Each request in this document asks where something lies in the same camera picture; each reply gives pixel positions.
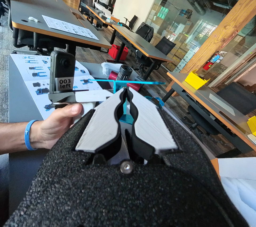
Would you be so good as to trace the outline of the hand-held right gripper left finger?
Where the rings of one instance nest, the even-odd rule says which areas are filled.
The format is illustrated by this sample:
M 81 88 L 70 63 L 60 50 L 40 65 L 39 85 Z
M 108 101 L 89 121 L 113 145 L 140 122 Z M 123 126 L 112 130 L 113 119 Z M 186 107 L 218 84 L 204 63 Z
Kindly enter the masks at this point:
M 125 102 L 126 88 L 121 88 L 98 105 L 75 150 L 102 154 L 105 159 L 115 156 L 122 144 L 119 119 L 124 113 Z

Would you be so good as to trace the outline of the orange cardboard box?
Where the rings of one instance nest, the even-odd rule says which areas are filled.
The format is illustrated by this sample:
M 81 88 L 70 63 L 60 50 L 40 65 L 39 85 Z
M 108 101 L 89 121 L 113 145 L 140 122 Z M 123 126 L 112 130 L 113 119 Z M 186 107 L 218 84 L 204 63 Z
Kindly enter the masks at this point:
M 211 160 L 224 190 L 249 226 L 256 226 L 256 158 Z

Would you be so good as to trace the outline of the white instruction booklet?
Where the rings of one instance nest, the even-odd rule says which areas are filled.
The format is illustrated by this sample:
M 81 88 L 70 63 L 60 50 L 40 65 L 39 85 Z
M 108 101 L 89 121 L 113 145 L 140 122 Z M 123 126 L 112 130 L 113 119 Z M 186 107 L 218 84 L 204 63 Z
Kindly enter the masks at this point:
M 11 54 L 27 88 L 30 92 L 43 120 L 54 111 L 48 98 L 50 86 L 50 57 L 24 54 Z M 86 67 L 78 61 L 75 62 L 73 90 L 102 90 Z

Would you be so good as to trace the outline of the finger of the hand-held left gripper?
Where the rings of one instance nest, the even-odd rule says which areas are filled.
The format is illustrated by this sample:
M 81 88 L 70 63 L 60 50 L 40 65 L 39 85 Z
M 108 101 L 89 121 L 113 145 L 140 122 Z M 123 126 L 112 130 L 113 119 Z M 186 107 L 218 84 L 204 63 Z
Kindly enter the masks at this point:
M 78 103 L 105 101 L 112 95 L 108 90 L 75 91 L 75 100 Z

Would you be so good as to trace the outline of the wooden pillar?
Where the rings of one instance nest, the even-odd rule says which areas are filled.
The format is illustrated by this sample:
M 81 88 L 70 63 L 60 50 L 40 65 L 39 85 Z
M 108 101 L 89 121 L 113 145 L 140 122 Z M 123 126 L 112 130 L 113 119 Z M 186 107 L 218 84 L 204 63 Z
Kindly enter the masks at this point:
M 255 15 L 256 0 L 238 0 L 180 73 L 189 74 L 193 70 L 200 69 L 212 55 L 227 45 Z

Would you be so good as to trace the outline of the grey desk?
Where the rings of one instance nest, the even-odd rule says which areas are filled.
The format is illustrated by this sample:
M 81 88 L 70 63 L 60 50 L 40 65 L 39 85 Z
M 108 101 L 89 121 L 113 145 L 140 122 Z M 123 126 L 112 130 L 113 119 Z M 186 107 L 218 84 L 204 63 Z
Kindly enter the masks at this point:
M 196 226 L 217 219 L 219 179 L 206 153 L 132 88 L 89 110 L 57 109 L 46 126 L 18 123 L 8 139 L 33 150 L 56 141 L 9 226 Z

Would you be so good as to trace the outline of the white flat strip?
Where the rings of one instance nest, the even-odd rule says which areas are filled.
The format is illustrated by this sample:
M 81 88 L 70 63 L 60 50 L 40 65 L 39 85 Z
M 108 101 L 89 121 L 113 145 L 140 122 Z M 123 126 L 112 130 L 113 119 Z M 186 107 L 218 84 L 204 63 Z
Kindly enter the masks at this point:
M 221 106 L 223 109 L 225 109 L 226 111 L 228 111 L 229 113 L 231 113 L 233 116 L 235 116 L 234 110 L 233 108 L 229 107 L 226 103 L 224 103 L 223 101 L 221 101 L 220 99 L 218 99 L 216 96 L 214 96 L 213 94 L 209 94 L 209 98 L 214 101 L 216 104 L 218 104 L 219 106 Z

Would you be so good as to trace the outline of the blue metal bracket assembly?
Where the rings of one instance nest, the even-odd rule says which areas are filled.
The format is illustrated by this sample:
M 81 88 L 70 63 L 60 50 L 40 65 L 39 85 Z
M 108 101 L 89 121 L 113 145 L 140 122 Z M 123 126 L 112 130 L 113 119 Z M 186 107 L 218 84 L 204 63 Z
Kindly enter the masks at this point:
M 135 81 L 122 81 L 122 80 L 103 80 L 103 79 L 88 79 L 89 81 L 97 81 L 97 82 L 113 82 L 113 93 L 115 94 L 118 90 L 120 90 L 122 87 L 127 87 L 127 84 L 149 84 L 149 85 L 163 85 L 166 84 L 166 82 L 162 81 L 145 81 L 141 78 L 135 80 Z M 125 101 L 123 105 L 123 115 L 120 117 L 120 121 L 124 123 L 128 123 L 130 125 L 133 124 L 133 117 L 130 114 L 126 113 L 126 107 L 127 107 L 127 100 Z

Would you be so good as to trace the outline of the black striped jacket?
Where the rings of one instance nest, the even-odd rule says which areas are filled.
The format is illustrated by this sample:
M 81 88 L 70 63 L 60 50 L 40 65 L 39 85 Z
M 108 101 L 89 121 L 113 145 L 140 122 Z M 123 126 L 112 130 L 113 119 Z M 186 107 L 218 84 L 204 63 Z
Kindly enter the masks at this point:
M 142 22 L 135 33 L 150 43 L 153 38 L 154 28 Z

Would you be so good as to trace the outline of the red fire extinguisher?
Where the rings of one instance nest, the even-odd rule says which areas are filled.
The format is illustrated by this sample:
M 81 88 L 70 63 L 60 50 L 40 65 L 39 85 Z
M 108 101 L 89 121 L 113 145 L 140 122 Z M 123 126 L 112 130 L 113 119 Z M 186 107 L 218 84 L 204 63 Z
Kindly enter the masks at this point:
M 204 70 L 209 70 L 210 67 L 220 58 L 220 52 L 216 52 L 210 60 L 203 66 Z

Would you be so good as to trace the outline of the black ribbed cylinder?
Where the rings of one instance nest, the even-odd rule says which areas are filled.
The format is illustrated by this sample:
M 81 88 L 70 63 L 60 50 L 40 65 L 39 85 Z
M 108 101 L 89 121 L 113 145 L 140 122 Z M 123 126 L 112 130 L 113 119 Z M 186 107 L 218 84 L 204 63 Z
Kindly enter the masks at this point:
M 126 81 L 129 79 L 133 72 L 133 69 L 127 65 L 121 65 L 119 73 L 117 75 L 116 81 L 121 80 L 121 81 Z

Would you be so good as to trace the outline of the white printed paper sheet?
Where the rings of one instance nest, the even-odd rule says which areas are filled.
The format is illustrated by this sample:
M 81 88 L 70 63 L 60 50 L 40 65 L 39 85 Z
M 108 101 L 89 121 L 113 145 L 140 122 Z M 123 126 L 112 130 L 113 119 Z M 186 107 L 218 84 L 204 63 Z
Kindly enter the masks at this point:
M 68 23 L 65 21 L 61 21 L 55 18 L 47 17 L 42 15 L 43 19 L 45 20 L 46 24 L 49 28 L 53 28 L 56 30 L 65 31 L 68 33 L 76 34 L 83 37 L 88 37 L 91 39 L 99 40 L 89 29 L 85 27 L 81 27 L 72 23 Z

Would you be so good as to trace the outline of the black office chair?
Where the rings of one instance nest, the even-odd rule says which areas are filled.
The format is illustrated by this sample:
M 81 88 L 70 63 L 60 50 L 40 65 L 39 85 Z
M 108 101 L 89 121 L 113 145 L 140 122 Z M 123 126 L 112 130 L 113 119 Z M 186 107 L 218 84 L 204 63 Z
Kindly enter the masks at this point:
M 22 48 L 27 46 L 29 50 L 15 50 L 15 53 L 21 52 L 35 55 L 50 55 L 54 48 L 66 49 L 66 44 L 60 38 L 36 32 L 26 31 L 13 27 L 13 46 Z
M 206 134 L 209 135 L 219 135 L 221 134 L 213 125 L 211 125 L 202 115 L 200 115 L 191 105 L 187 108 L 187 114 L 191 115 L 194 119 L 194 123 L 192 123 L 186 116 L 181 118 L 180 120 L 189 127 L 189 130 L 195 132 L 200 141 L 202 141 L 201 136 L 203 134 L 202 131 L 198 129 L 201 126 L 205 131 Z
M 134 27 L 135 22 L 137 21 L 138 17 L 136 15 L 133 16 L 133 18 L 129 21 L 126 17 L 124 17 L 126 22 L 125 24 L 123 24 L 124 27 L 126 27 L 129 30 L 132 30 Z
M 78 9 L 81 12 L 81 14 L 84 14 L 87 17 L 89 17 L 90 12 L 87 6 L 92 7 L 92 0 L 80 0 Z
M 168 40 L 166 37 L 162 37 L 162 39 L 155 45 L 155 48 L 167 56 L 175 46 L 175 43 Z

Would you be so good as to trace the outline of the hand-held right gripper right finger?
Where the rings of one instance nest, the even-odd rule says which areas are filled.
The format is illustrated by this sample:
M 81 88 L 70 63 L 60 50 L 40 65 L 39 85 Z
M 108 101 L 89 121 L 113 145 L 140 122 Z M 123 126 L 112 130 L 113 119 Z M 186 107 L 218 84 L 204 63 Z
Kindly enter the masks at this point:
M 149 160 L 151 155 L 177 150 L 178 145 L 168 129 L 159 109 L 132 88 L 127 88 L 132 124 L 132 148 L 136 154 Z

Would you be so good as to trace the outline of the red metal cylinder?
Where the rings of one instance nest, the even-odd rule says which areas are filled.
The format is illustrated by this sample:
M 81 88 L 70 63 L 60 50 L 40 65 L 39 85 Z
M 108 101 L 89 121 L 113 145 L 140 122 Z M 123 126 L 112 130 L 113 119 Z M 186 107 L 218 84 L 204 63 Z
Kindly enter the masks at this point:
M 110 75 L 109 75 L 109 80 L 116 80 L 117 79 L 117 75 L 118 73 L 111 71 Z M 118 85 L 123 86 L 123 87 L 131 87 L 133 88 L 135 91 L 139 91 L 141 88 L 141 84 L 137 84 L 137 83 L 118 83 Z

